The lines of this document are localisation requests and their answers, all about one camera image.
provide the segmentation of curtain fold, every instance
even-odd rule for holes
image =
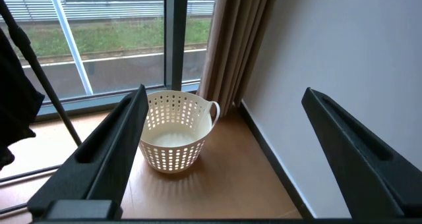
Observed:
[[[216,0],[198,95],[239,105],[275,0]]]

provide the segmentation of black baseboard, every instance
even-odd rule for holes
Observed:
[[[286,175],[286,172],[283,170],[282,166],[277,160],[277,157],[274,155],[268,143],[262,136],[259,129],[256,127],[255,122],[252,120],[249,112],[246,110],[243,103],[240,104],[239,113],[242,116],[243,120],[248,125],[249,129],[251,130],[253,136],[258,141],[259,146],[261,147],[262,151],[264,152],[266,158],[270,162],[273,170],[276,172],[278,178],[282,182],[284,188],[286,189],[287,193],[289,194],[291,200],[295,204],[297,210],[302,215],[303,219],[314,219],[311,212],[309,211],[308,207],[303,203],[302,198],[300,197],[299,193],[297,192],[296,188],[293,186],[293,183]]]

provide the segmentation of white wall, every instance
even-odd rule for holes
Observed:
[[[315,217],[349,217],[301,105],[324,92],[422,169],[422,1],[277,0],[243,103]]]

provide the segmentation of perforated basket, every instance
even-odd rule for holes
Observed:
[[[220,116],[220,106],[186,92],[161,91],[148,95],[140,149],[148,164],[163,173],[177,173],[197,159],[205,138]],[[212,123],[210,108],[216,106]]]

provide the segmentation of white road line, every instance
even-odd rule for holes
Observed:
[[[206,49],[190,49],[190,50],[185,50],[185,53],[193,53],[193,52],[201,52],[201,51],[206,51]],[[87,60],[82,60],[82,62],[83,63],[89,63],[89,62],[110,61],[110,60],[117,60],[117,59],[132,59],[132,58],[137,58],[137,57],[158,56],[158,55],[163,55],[163,54],[164,53],[147,53],[147,54],[143,54],[143,55],[108,57],[108,58],[103,58],[103,59],[87,59]],[[41,64],[41,67],[68,65],[68,64],[71,64],[71,63],[75,63],[75,62],[74,61],[68,61],[68,62],[59,62],[59,63],[44,63],[44,64]],[[22,66],[23,69],[28,69],[30,67],[31,67],[30,65]]]

